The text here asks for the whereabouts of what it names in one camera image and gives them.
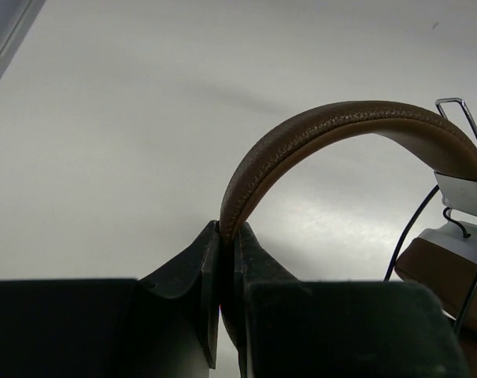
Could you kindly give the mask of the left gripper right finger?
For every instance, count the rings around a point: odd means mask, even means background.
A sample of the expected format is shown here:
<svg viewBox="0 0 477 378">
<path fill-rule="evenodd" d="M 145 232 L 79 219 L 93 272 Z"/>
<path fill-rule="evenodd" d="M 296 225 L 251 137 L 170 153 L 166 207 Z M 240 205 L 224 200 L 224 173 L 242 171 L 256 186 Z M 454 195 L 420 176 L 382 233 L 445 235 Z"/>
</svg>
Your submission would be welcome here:
<svg viewBox="0 0 477 378">
<path fill-rule="evenodd" d="M 449 322 L 425 287 L 298 280 L 249 225 L 234 249 L 242 376 L 468 376 Z"/>
</svg>

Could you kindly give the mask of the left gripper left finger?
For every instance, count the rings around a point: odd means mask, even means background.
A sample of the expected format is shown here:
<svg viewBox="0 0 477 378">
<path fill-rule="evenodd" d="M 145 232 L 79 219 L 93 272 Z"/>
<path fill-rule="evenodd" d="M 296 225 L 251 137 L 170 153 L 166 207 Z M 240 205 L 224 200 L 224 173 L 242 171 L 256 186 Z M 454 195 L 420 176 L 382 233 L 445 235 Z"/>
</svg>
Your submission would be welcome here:
<svg viewBox="0 0 477 378">
<path fill-rule="evenodd" d="M 207 377 L 219 247 L 210 221 L 141 280 L 0 280 L 0 377 Z"/>
</svg>

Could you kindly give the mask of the brown silver headphones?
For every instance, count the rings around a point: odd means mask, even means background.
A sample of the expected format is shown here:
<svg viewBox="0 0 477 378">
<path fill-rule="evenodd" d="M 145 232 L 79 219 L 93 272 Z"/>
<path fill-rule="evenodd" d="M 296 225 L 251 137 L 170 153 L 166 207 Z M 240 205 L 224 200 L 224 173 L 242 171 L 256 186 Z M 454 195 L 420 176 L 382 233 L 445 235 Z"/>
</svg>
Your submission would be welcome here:
<svg viewBox="0 0 477 378">
<path fill-rule="evenodd" d="M 477 137 L 469 139 L 442 109 L 400 102 L 337 102 L 300 113 L 273 128 L 242 159 L 220 208 L 220 240 L 230 249 L 268 190 L 291 168 L 333 143 L 359 135 L 388 138 L 434 172 L 444 226 L 409 245 L 398 242 L 388 275 L 423 284 L 454 319 L 454 331 L 477 377 L 477 225 L 454 220 L 455 210 L 477 217 Z"/>
</svg>

